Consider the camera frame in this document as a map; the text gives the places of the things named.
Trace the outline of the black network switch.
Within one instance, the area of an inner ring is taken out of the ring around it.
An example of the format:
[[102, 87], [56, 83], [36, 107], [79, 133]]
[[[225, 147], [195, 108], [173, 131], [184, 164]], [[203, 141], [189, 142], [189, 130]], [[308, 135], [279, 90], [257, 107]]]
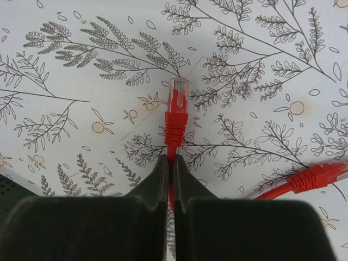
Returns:
[[34, 196], [34, 193], [4, 175], [0, 177], [0, 184], [1, 223], [3, 223], [22, 199]]

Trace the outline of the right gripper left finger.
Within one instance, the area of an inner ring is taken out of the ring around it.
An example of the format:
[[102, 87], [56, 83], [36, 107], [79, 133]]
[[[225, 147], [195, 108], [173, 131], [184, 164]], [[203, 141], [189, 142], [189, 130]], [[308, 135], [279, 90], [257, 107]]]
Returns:
[[1, 230], [1, 260], [165, 260], [169, 164], [118, 197], [21, 200]]

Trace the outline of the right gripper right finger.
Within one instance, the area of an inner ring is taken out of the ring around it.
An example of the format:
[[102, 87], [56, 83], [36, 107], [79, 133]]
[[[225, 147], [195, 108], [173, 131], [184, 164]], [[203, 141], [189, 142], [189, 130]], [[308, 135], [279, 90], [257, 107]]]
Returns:
[[172, 171], [177, 260], [335, 260], [308, 203], [218, 198], [182, 156]]

